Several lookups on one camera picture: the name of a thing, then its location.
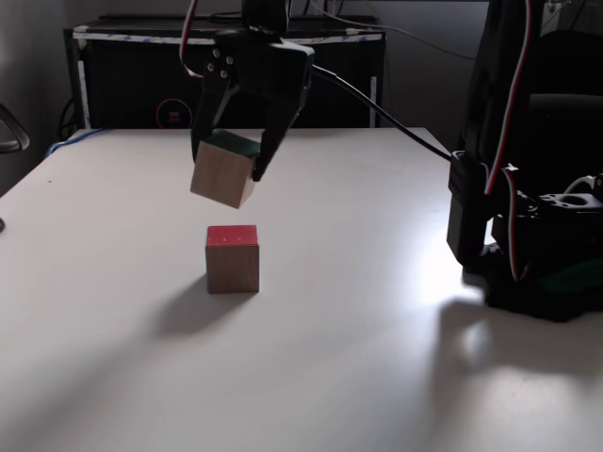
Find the table surface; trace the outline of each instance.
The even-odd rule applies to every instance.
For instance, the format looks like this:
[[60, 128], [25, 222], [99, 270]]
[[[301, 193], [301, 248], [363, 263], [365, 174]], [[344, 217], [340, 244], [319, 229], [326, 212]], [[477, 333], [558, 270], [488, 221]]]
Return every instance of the table surface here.
[[[483, 307], [446, 162], [294, 130], [240, 210], [192, 171], [186, 131], [113, 131], [0, 200], [0, 450], [600, 450], [603, 319]], [[255, 296], [206, 294], [226, 224], [258, 227]]]

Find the wooden block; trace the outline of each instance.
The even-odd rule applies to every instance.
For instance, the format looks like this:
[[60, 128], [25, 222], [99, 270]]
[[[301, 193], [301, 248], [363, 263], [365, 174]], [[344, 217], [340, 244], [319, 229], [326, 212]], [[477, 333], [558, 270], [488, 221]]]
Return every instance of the wooden block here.
[[253, 140], [214, 131], [199, 144], [190, 191], [238, 209], [252, 195], [259, 149]]
[[260, 245], [255, 226], [210, 226], [205, 246], [207, 292], [260, 290]]

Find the blue cable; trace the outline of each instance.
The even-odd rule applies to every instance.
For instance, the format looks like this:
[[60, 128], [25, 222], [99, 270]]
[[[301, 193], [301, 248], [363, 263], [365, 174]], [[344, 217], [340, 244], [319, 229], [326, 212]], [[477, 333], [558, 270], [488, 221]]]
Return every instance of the blue cable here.
[[101, 132], [104, 132], [105, 130], [109, 130], [109, 129], [107, 129], [106, 127], [103, 127], [101, 129], [91, 130], [89, 132], [86, 132], [85, 134], [80, 135], [79, 137], [75, 137], [72, 139], [67, 139], [65, 141], [61, 141], [59, 143], [55, 143], [48, 149], [48, 152], [46, 153], [46, 156], [44, 157], [44, 159], [50, 157], [54, 151], [56, 151], [58, 148], [60, 148], [62, 146], [68, 146], [70, 144], [77, 143], [77, 142], [81, 141], [82, 139], [86, 139], [88, 137], [91, 137], [92, 135], [100, 134]]

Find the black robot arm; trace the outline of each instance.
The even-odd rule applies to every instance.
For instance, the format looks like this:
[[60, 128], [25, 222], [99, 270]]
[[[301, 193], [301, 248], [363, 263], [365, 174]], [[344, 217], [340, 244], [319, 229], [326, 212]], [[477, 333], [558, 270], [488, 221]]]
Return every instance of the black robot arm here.
[[314, 50], [283, 40], [290, 0], [246, 0], [245, 31], [218, 33], [205, 62], [204, 91], [192, 126], [193, 158], [209, 137], [233, 94], [245, 92], [267, 101], [267, 123], [253, 179], [259, 182], [310, 89]]

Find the chair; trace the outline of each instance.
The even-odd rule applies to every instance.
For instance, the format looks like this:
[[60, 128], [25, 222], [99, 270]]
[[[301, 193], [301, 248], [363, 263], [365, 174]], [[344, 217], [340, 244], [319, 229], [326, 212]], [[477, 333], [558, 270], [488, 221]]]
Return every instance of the chair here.
[[[10, 139], [9, 141], [0, 141], [0, 154], [16, 153], [23, 149], [27, 149], [29, 146], [29, 136], [21, 124], [2, 104], [0, 104], [0, 122], [8, 128], [15, 138]], [[5, 222], [0, 218], [0, 233], [4, 231], [5, 227]]]

